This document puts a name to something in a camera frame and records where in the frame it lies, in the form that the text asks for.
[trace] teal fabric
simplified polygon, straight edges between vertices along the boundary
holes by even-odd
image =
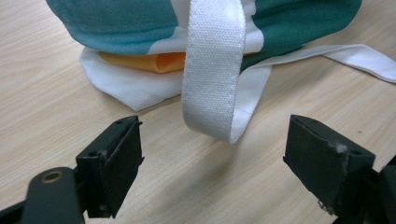
[[[264,45],[244,57],[241,69],[345,28],[360,6],[361,0],[257,0],[253,21],[264,34]]]
[[[177,16],[170,0],[47,0],[70,35],[92,49],[146,54],[170,37]]]

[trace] white fabric handle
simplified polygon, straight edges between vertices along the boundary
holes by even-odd
[[[208,30],[207,27],[201,31],[202,26],[192,26],[195,26],[195,23],[190,24],[192,29],[189,35]],[[230,51],[225,50],[213,55],[207,54],[210,52],[200,54],[202,52],[200,43],[210,42],[209,40],[219,37],[223,39],[217,40],[216,43],[219,41],[235,43],[237,41],[231,41],[230,38],[242,39],[238,35],[225,33],[213,35],[206,32],[206,40],[199,41],[197,38],[192,38],[193,42],[189,40],[182,103],[184,120],[190,128],[229,143],[236,142],[248,126],[273,64],[290,63],[321,55],[368,72],[384,81],[396,83],[396,62],[365,45],[320,46],[296,50],[290,54],[270,58],[250,66],[236,82],[235,64],[219,60],[221,54],[229,54]],[[215,63],[206,63],[212,60],[215,60]]]

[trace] wooden table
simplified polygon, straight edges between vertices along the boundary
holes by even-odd
[[[363,1],[343,31],[310,46],[366,44],[396,59],[395,1]],[[323,57],[275,66],[242,139],[189,130],[180,97],[135,112],[95,90],[83,47],[45,1],[0,3],[0,209],[75,157],[116,119],[138,115],[146,157],[116,219],[88,223],[331,223],[282,161],[290,114],[318,119],[376,154],[396,152],[396,86]]]

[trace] yellow fabric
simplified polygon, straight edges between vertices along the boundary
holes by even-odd
[[[103,60],[117,65],[138,68],[155,73],[169,73],[183,70],[186,53],[121,55],[100,51],[99,56]]]

